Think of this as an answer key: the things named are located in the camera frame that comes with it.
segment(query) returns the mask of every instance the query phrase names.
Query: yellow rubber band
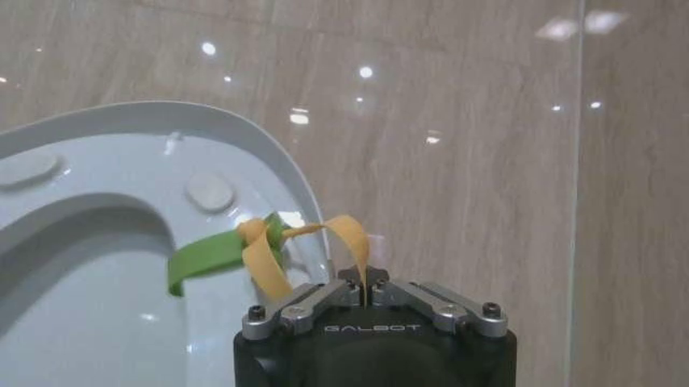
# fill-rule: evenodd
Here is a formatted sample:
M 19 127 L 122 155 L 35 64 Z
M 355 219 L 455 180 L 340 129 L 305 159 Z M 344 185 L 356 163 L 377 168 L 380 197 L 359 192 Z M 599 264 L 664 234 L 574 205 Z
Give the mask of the yellow rubber band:
M 351 216 L 340 215 L 323 224 L 313 223 L 284 230 L 281 232 L 281 239 L 284 241 L 294 236 L 313 233 L 321 228 L 331 230 L 347 246 L 353 257 L 361 284 L 365 286 L 365 265 L 368 263 L 369 250 L 368 236 L 365 235 L 364 228 Z M 290 293 L 290 286 L 285 274 L 272 257 L 265 235 L 265 222 L 258 218 L 249 219 L 238 225 L 236 231 L 248 244 L 241 251 L 241 260 L 256 282 L 256 286 L 264 291 L 270 300 L 282 298 Z

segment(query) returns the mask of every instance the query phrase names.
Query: toilet seat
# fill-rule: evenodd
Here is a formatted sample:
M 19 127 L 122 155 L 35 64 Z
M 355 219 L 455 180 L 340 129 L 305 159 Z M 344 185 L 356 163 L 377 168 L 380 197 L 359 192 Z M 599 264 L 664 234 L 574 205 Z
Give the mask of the toilet seat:
M 106 325 L 109 315 L 120 319 L 122 315 L 133 313 L 132 305 L 141 308 L 148 305 L 144 301 L 138 304 L 133 289 L 128 290 L 128 294 L 134 294 L 134 301 L 121 302 L 117 299 L 113 302 L 117 306 L 94 307 L 100 297 L 112 297 L 113 289 L 137 286 L 124 280 L 124 284 L 110 284 L 106 297 L 98 294 L 98 291 L 104 291 L 98 283 L 109 281 L 105 267 L 124 265 L 120 262 L 129 262 L 128 258 L 105 258 L 102 263 L 96 258 L 88 265 L 61 268 L 59 263 L 47 257 L 46 266 L 55 268 L 50 270 L 61 270 L 66 274 L 34 303 L 21 301 L 25 298 L 21 284 L 42 281 L 39 278 L 31 279 L 31 276 L 41 277 L 41 274 L 31 274 L 30 263 L 15 269 L 13 267 L 22 264 L 10 264 L 9 261 L 22 260 L 23 257 L 14 255 L 27 252 L 30 245 L 38 251 L 42 244 L 50 244 L 47 239 L 55 239 L 58 243 L 62 231 L 53 227 L 49 238 L 41 236 L 35 239 L 33 235 L 39 235 L 43 227 L 66 222 L 63 219 L 86 214 L 80 221 L 65 225 L 85 224 L 85 237 L 80 240 L 90 240 L 94 236 L 88 235 L 89 217 L 97 218 L 97 222 L 93 222 L 100 226 L 93 226 L 93 233 L 100 235 L 98 238 L 110 235 L 105 240 L 117 246 L 118 234 L 108 231 L 108 219 L 122 218 L 121 221 L 126 222 L 128 218 L 138 216 L 122 215 L 122 208 L 153 215 L 162 225 L 173 250 L 208 235 L 228 231 L 248 218 L 265 216 L 270 212 L 277 212 L 293 226 L 304 221 L 320 221 L 308 183 L 280 145 L 245 119 L 208 106 L 180 102 L 118 104 L 61 115 L 0 134 L 0 385 L 89 385 L 94 379 L 100 380 L 97 385 L 152 385 L 162 380 L 156 379 L 154 372 L 161 372 L 160 368 L 173 368 L 174 364 L 178 366 L 180 362 L 185 364 L 185 375 L 184 380 L 180 380 L 180 373 L 174 376 L 174 385 L 233 385 L 230 339 L 240 329 L 245 308 L 261 301 L 242 268 L 185 281 L 185 298 L 176 300 L 166 295 L 164 273 L 153 280 L 164 262 L 156 263 L 154 267 L 146 268 L 149 273 L 137 274 L 137 284 L 145 284 L 141 285 L 141 292 L 150 293 L 154 292 L 152 281 L 160 280 L 160 295 L 154 296 L 150 305 L 181 303 L 181 306 L 174 304 L 168 308 L 176 308 L 180 315 L 174 317 L 177 312 L 169 312 L 170 315 L 161 318 L 145 310 L 136 310 L 134 318 L 117 325 L 114 332 L 110 327 L 102 336 L 93 330 L 93 323 L 102 320 L 102 325 Z M 104 209 L 113 209 L 113 212 L 108 213 Z M 90 248 L 97 250 L 97 246 L 92 245 Z M 290 257 L 285 272 L 293 285 L 329 280 L 325 246 L 321 233 L 285 244 Z M 138 253 L 117 254 L 133 256 Z M 129 272 L 138 270 L 134 261 L 125 265 Z M 101 273 L 97 274 L 102 275 L 100 282 L 89 283 L 94 280 L 82 279 L 92 278 L 86 272 L 78 274 L 85 266 L 89 268 L 84 270 Z M 9 280 L 11 271 L 23 273 L 25 280 Z M 84 285 L 61 285 L 78 276 Z M 2 287 L 2 281 L 11 281 L 14 285 Z M 90 309 L 78 309 L 78 318 L 63 317 L 59 310 L 73 308 L 80 299 L 89 300 Z M 57 325 L 43 321 L 53 317 Z M 177 318 L 185 321 L 181 323 L 176 321 Z M 66 342 L 53 336 L 29 337 L 38 329 L 49 327 L 59 335 L 59 324 L 69 328 L 73 335 Z M 160 352 L 162 355 L 158 356 L 162 357 L 173 352 L 170 356 L 174 361 L 166 365 L 164 359 L 150 359 L 148 347 L 142 346 L 154 347 L 157 344 L 144 343 L 146 339 L 134 340 L 126 344 L 128 347 L 122 345 L 125 348 L 117 352 L 118 357 L 130 357 L 130 361 L 120 365 L 125 373 L 136 374 L 140 369 L 136 364 L 154 364 L 154 367 L 141 366 L 145 372 L 140 377 L 136 379 L 136 375 L 129 375 L 130 379 L 124 382 L 118 379 L 121 369 L 109 371 L 108 368 L 112 351 L 88 345 L 73 349 L 73 344 L 80 341 L 78 332 L 82 329 L 94 332 L 93 343 L 101 337 L 120 335 L 121 340 L 106 344 L 118 347 L 117 342 L 130 339 L 122 332 L 138 332 L 141 324 L 146 324 L 148 331 L 156 332 L 165 332 L 168 324 L 169 340 L 178 339 L 181 333 L 185 335 L 185 345 Z M 165 335 L 156 337 L 156 340 L 165 340 Z M 58 359 L 49 354 L 42 355 L 50 351 L 59 354 Z M 17 361 L 22 356 L 26 359 L 37 357 L 38 364 L 22 364 Z M 100 365 L 89 369 L 88 364 L 92 365 L 92 359 L 98 356 L 102 356 L 102 362 L 96 362 Z M 80 362 L 85 364 L 85 369 L 74 374 L 73 367 Z M 47 379 L 41 377 L 41 369 L 50 369 L 53 376 Z

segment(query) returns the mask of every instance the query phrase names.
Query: marble wall tile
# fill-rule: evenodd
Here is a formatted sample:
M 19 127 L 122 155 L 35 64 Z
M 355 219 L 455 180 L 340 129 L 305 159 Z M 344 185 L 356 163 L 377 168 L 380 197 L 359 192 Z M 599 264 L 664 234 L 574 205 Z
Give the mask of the marble wall tile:
M 252 22 L 265 22 L 272 14 L 274 0 L 126 0 L 146 6 L 197 12 Z
M 687 18 L 664 8 L 583 68 L 574 386 L 689 378 Z
M 233 15 L 237 4 L 260 16 Z M 244 115 L 285 146 L 324 215 L 361 219 L 393 276 L 503 304 L 519 385 L 564 385 L 579 56 L 575 38 L 535 31 L 576 18 L 574 1 L 0 7 L 1 129 L 142 99 Z

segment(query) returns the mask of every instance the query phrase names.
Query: beige wall tile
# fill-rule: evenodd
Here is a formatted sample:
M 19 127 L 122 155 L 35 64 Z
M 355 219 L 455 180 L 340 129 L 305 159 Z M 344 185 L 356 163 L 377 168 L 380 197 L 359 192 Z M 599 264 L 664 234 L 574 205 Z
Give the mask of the beige wall tile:
M 687 18 L 664 8 L 583 68 L 574 386 L 689 378 Z
M 241 2 L 141 2 L 0 3 L 0 75 L 23 85 L 0 85 L 0 128 L 140 99 L 242 114 L 392 275 L 503 304 L 519 385 L 563 385 L 578 51 L 535 31 L 575 2 L 276 0 L 265 19 L 233 15 Z

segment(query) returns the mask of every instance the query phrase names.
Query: toilet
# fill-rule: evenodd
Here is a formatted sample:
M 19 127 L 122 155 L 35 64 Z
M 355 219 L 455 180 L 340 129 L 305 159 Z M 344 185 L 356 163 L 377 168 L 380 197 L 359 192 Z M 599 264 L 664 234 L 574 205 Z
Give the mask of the toilet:
M 166 259 L 273 212 L 321 220 L 284 149 L 224 110 L 125 103 L 0 132 L 0 386 L 234 385 L 265 300 L 244 268 L 169 296 Z M 321 233 L 284 249 L 292 285 L 329 280 Z

